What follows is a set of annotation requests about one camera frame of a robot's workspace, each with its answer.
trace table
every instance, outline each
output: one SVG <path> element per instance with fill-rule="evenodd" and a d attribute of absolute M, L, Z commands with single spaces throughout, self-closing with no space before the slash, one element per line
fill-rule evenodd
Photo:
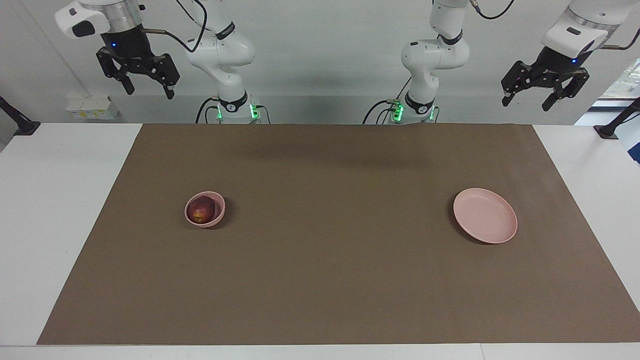
<path fill-rule="evenodd" d="M 2 359 L 636 359 L 634 344 L 35 347 L 139 124 L 44 124 L 0 155 Z M 590 127 L 535 130 L 637 307 L 640 171 Z M 29 226 L 37 221 L 36 226 Z"/>

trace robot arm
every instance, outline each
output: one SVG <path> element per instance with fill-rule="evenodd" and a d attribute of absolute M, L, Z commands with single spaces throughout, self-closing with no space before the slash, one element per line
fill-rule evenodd
<path fill-rule="evenodd" d="M 131 72 L 156 80 L 171 99 L 180 74 L 171 55 L 156 56 L 151 51 L 147 34 L 142 32 L 140 11 L 144 9 L 137 0 L 76 0 L 56 13 L 56 22 L 70 38 L 102 37 L 105 46 L 96 54 L 100 66 L 107 78 L 122 83 L 127 94 L 135 91 L 127 75 Z"/>
<path fill-rule="evenodd" d="M 553 88 L 545 111 L 565 97 L 575 97 L 589 79 L 582 64 L 627 19 L 638 0 L 573 0 L 542 39 L 544 48 L 531 66 L 516 62 L 502 79 L 508 106 L 515 94 L 532 87 Z M 565 81 L 570 83 L 563 87 Z"/>
<path fill-rule="evenodd" d="M 251 121 L 256 118 L 253 110 L 256 100 L 245 90 L 242 77 L 233 68 L 253 62 L 253 44 L 236 31 L 223 0 L 201 1 L 209 14 L 207 29 L 214 35 L 203 37 L 198 49 L 193 53 L 187 52 L 187 57 L 192 65 L 206 72 L 216 85 L 223 119 Z M 199 25 L 204 21 L 202 16 L 195 17 L 195 20 Z"/>
<path fill-rule="evenodd" d="M 440 82 L 433 70 L 462 67 L 469 59 L 469 45 L 462 38 L 468 0 L 436 0 L 429 22 L 438 33 L 434 40 L 418 40 L 404 47 L 402 62 L 412 76 L 409 91 L 401 100 L 402 117 L 392 123 L 424 121 L 429 116 Z"/>

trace bowl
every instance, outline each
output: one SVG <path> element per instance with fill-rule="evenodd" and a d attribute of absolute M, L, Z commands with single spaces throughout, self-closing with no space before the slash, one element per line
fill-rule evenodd
<path fill-rule="evenodd" d="M 216 212 L 215 212 L 215 216 L 213 218 L 213 220 L 211 220 L 208 223 L 205 224 L 197 224 L 193 221 L 191 221 L 191 219 L 189 219 L 189 215 L 187 214 L 187 210 L 189 209 L 189 205 L 191 205 L 191 203 L 201 197 L 201 196 L 206 196 L 210 199 L 212 199 L 215 203 L 216 203 Z M 187 201 L 187 204 L 184 206 L 184 218 L 187 219 L 187 221 L 194 226 L 197 227 L 201 227 L 203 229 L 206 229 L 208 227 L 213 227 L 215 225 L 218 225 L 218 223 L 220 223 L 220 221 L 222 221 L 222 218 L 225 216 L 225 210 L 227 208 L 227 205 L 225 204 L 225 198 L 222 197 L 222 195 L 216 193 L 216 192 L 201 192 L 198 193 L 194 196 L 192 196 L 189 201 Z"/>

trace plate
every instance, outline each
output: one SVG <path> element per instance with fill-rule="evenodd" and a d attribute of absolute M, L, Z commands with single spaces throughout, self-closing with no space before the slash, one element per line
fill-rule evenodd
<path fill-rule="evenodd" d="M 518 231 L 518 218 L 511 205 L 487 189 L 471 188 L 459 193 L 453 202 L 453 213 L 462 229 L 485 243 L 506 243 Z"/>

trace red apple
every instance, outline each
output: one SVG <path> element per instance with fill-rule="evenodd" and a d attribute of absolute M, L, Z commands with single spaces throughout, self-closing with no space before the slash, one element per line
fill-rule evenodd
<path fill-rule="evenodd" d="M 216 217 L 216 202 L 210 197 L 201 196 L 191 202 L 187 216 L 196 224 L 206 224 Z"/>

